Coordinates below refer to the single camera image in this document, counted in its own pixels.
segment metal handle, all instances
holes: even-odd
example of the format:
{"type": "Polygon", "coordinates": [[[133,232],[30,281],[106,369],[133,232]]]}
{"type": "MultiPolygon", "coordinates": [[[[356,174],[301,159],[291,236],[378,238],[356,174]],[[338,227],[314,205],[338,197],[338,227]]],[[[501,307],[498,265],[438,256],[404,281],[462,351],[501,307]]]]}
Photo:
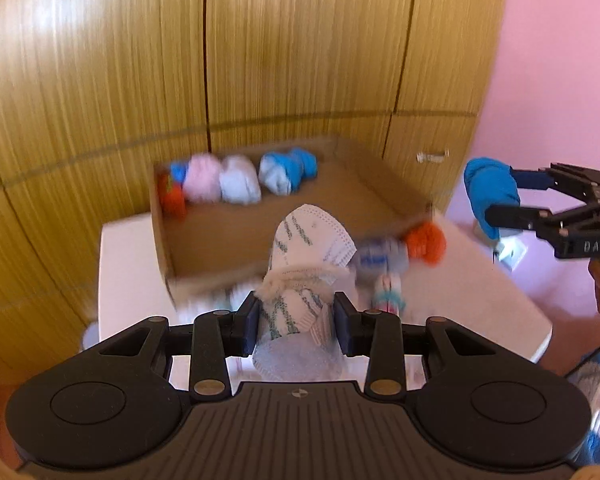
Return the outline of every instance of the metal handle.
{"type": "Polygon", "coordinates": [[[449,156],[449,150],[445,150],[444,152],[438,152],[438,153],[419,152],[416,155],[416,160],[419,163],[433,162],[435,164],[442,164],[448,156],[449,156]]]}

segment tabletop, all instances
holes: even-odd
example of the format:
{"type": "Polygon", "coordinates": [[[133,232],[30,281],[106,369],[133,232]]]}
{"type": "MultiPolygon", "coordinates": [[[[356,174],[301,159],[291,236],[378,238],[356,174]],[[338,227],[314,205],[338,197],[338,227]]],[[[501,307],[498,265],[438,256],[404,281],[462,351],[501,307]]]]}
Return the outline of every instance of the tabletop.
{"type": "MultiPolygon", "coordinates": [[[[474,241],[442,215],[436,215],[434,221],[445,233],[445,257],[435,267],[413,262],[402,276],[407,303],[403,322],[424,324],[429,316],[445,316],[526,359],[538,361],[551,339],[549,320],[474,241]]],[[[149,316],[165,316],[170,324],[179,323],[158,269],[151,217],[141,214],[102,229],[100,340],[149,316]]],[[[229,361],[234,387],[241,378],[252,378],[248,360],[229,361]]],[[[341,378],[363,379],[366,358],[348,363],[341,378]]],[[[189,357],[174,358],[171,383],[186,389],[188,376],[189,357]]]]}

